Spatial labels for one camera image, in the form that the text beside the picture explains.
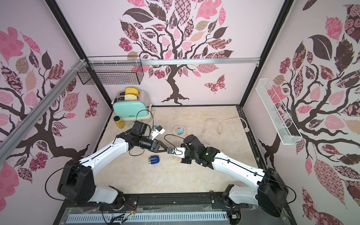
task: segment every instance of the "mint green toaster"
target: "mint green toaster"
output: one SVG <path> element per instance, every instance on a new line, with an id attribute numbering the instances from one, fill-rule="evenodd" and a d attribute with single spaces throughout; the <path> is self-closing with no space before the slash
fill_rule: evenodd
<path id="1" fill-rule="evenodd" d="M 137 100 L 124 100 L 124 97 L 125 91 L 120 91 L 113 101 L 114 112 L 121 120 L 134 121 L 138 113 L 137 120 L 146 120 L 151 117 L 151 114 L 144 110 L 151 110 L 151 103 L 146 92 L 139 90 Z"/>

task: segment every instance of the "power cord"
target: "power cord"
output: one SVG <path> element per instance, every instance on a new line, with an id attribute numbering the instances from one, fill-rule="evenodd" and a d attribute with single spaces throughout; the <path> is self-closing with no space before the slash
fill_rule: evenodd
<path id="1" fill-rule="evenodd" d="M 221 160 L 227 161 L 228 163 L 230 162 L 230 163 L 232 163 L 232 164 L 234 164 L 234 165 L 237 165 L 238 167 L 243 168 L 244 170 L 249 171 L 250 173 L 255 174 L 255 176 L 260 176 L 260 177 L 266 178 L 266 179 L 268 179 L 268 180 L 271 180 L 271 181 L 273 181 L 273 182 L 276 182 L 276 183 L 278 183 L 278 184 L 281 184 L 281 185 L 283 185 L 283 186 L 285 186 L 285 187 L 287 187 L 287 188 L 290 188 L 289 186 L 287 186 L 287 185 L 285 185 L 285 184 L 283 184 L 283 183 L 280 183 L 280 182 L 278 182 L 278 181 L 276 181 L 276 180 L 272 180 L 272 179 L 270 179 L 270 178 L 264 177 L 264 176 L 262 176 L 262 175 L 260 175 L 260 174 L 258 174 L 258 173 L 255 173 L 255 172 L 253 172 L 253 171 L 251 171 L 251 170 L 248 170 L 248 169 L 246 169 L 246 168 L 244 168 L 244 167 L 242 167 L 242 166 L 240 166 L 240 165 L 238 165 L 238 164 L 236 164 L 236 163 L 233 163 L 233 162 L 230 161 L 229 159 L 228 159 L 228 160 L 223 159 L 223 158 L 214 158 L 214 159 L 221 159 Z M 290 188 L 290 189 L 294 192 L 295 198 L 294 198 L 294 200 L 292 200 L 291 202 L 287 202 L 287 204 L 290 204 L 290 203 L 292 203 L 292 202 L 294 202 L 294 201 L 296 200 L 296 192 L 294 191 L 294 189 L 292 189 L 292 188 Z"/>

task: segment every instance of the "tree mural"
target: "tree mural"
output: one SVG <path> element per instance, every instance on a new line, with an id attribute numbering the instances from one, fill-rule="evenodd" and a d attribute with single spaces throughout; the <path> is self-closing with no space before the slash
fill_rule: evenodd
<path id="1" fill-rule="evenodd" d="M 360 162 L 360 155 L 350 154 L 346 148 L 338 150 L 333 145 L 360 147 L 360 143 L 346 136 L 350 133 L 360 135 L 360 100 L 349 101 L 360 94 L 359 57 L 354 57 L 353 50 L 353 45 L 359 49 L 360 5 L 344 7 L 347 9 L 346 22 L 327 18 L 327 36 L 309 37 L 313 43 L 311 50 L 301 42 L 292 61 L 285 58 L 280 63 L 281 74 L 273 80 L 273 88 L 268 94 L 271 96 L 274 91 L 279 94 L 273 102 L 280 115 L 285 115 L 286 107 L 303 136 L 296 144 L 296 153 L 305 149 L 307 173 L 311 174 L 313 170 L 321 185 L 346 207 L 345 188 L 360 206 L 360 174 L 351 168 Z M 294 124 L 289 120 L 285 123 L 290 132 L 295 133 Z M 304 208 L 307 217 L 308 210 L 317 213 L 315 208 Z"/>
<path id="2" fill-rule="evenodd" d="M 10 66 L 5 66 L 3 64 L 5 62 L 1 62 L 1 73 L 7 87 L 0 87 L 0 126 L 6 126 L 8 123 L 11 124 L 11 129 L 9 130 L 0 127 L 0 132 L 6 136 L 43 99 L 45 89 L 55 86 L 51 80 L 61 79 L 65 72 L 61 60 L 53 66 L 48 52 L 41 55 L 40 48 L 35 41 L 24 34 L 22 36 L 30 48 L 30 54 L 18 58 L 15 68 L 12 69 L 10 69 Z M 0 46 L 0 53 L 5 58 L 6 63 L 9 63 L 9 58 L 11 57 L 23 55 L 21 50 L 24 48 L 24 43 L 18 40 L 18 32 L 12 27 L 8 28 L 8 34 L 0 31 Z M 34 127 L 37 132 L 27 136 L 20 142 L 17 148 L 24 148 L 24 151 L 12 154 L 7 158 L 18 157 L 14 168 L 18 167 L 17 173 L 22 179 L 32 182 L 32 173 L 38 169 L 45 168 L 46 162 L 49 159 L 47 155 L 49 152 L 51 152 L 53 157 L 66 156 L 74 160 L 80 160 L 87 151 L 89 145 L 78 152 L 73 148 L 64 148 L 56 144 L 56 137 L 61 137 L 60 130 L 67 128 L 61 121 L 72 119 L 76 116 L 71 112 L 77 106 L 79 96 L 79 93 L 73 92 L 75 86 L 76 79 L 73 79 L 61 93 L 61 96 L 56 99 L 49 110 L 35 124 Z M 95 108 L 98 104 L 89 96 L 87 101 L 90 108 L 85 113 L 85 118 L 96 115 Z M 25 163 L 28 161 L 30 163 L 28 168 L 26 168 Z"/>
<path id="3" fill-rule="evenodd" d="M 130 39 L 120 39 L 119 46 L 128 53 L 128 59 L 134 55 L 140 55 L 143 59 L 199 59 L 199 58 L 227 58 L 233 51 L 221 50 L 210 53 L 209 49 L 224 49 L 231 39 L 221 39 L 227 27 L 222 27 L 226 19 L 226 12 L 221 5 L 221 0 L 127 0 L 138 8 L 131 8 L 124 13 L 131 16 L 137 22 L 129 23 L 120 20 L 121 27 Z M 199 6 L 196 17 L 190 18 L 192 11 Z M 194 26 L 197 18 L 204 18 Z M 133 47 L 139 47 L 140 52 L 132 51 Z M 189 99 L 179 93 L 179 87 L 174 79 L 175 75 L 189 76 L 193 73 L 201 77 L 201 73 L 210 73 L 219 69 L 214 64 L 194 65 L 155 65 L 143 66 L 144 72 L 149 71 L 149 76 L 158 79 L 165 78 L 172 88 L 172 94 L 162 102 L 179 99 Z M 214 93 L 225 88 L 225 75 L 222 75 L 216 83 L 206 83 Z"/>

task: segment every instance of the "bread slice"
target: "bread slice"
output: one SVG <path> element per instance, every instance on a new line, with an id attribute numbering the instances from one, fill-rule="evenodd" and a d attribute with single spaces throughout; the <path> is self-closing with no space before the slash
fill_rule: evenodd
<path id="1" fill-rule="evenodd" d="M 125 95 L 127 95 L 127 94 L 138 95 L 139 90 L 134 87 L 127 87 L 127 88 L 125 88 Z"/>

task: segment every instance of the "black wire basket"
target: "black wire basket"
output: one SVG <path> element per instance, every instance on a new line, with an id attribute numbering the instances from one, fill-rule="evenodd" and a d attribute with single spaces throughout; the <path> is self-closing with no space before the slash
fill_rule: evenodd
<path id="1" fill-rule="evenodd" d="M 99 78 L 101 84 L 127 84 L 136 85 L 140 84 L 144 71 L 141 60 L 138 62 L 126 62 L 123 60 L 121 63 L 114 61 L 95 61 L 89 62 L 88 67 L 92 69 L 96 76 Z M 88 68 L 84 66 L 81 68 L 77 75 L 79 76 L 82 84 L 95 84 L 95 81 L 90 75 Z"/>

